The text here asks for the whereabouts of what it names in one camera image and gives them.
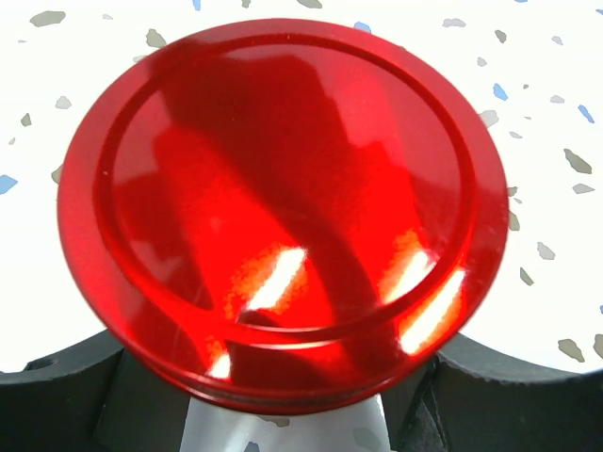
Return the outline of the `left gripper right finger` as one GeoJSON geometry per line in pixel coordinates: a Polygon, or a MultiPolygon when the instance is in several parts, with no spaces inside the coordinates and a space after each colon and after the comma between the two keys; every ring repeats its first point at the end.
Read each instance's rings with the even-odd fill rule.
{"type": "Polygon", "coordinates": [[[599,451],[602,374],[528,363],[462,334],[381,393],[395,451],[599,451]]]}

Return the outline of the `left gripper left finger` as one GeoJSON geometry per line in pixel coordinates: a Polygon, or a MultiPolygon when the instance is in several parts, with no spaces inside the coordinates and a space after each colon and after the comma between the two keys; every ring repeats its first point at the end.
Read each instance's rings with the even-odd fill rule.
{"type": "Polygon", "coordinates": [[[108,331],[1,376],[4,451],[177,451],[190,398],[108,331]]]}

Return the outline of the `clear plastic jar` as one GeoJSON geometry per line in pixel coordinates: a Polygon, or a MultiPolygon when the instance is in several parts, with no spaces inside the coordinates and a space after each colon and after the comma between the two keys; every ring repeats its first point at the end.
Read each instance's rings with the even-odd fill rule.
{"type": "Polygon", "coordinates": [[[388,451],[383,404],[376,395],[348,407],[298,416],[235,412],[193,399],[183,452],[388,451]]]}

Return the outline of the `red jar lid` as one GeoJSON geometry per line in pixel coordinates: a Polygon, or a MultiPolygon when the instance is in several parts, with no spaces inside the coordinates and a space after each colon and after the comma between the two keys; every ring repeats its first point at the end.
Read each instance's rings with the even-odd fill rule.
{"type": "Polygon", "coordinates": [[[367,32],[266,19],[145,57],[65,157],[60,242],[106,327],[225,408],[324,412],[408,377],[474,314],[508,236],[479,114],[367,32]]]}

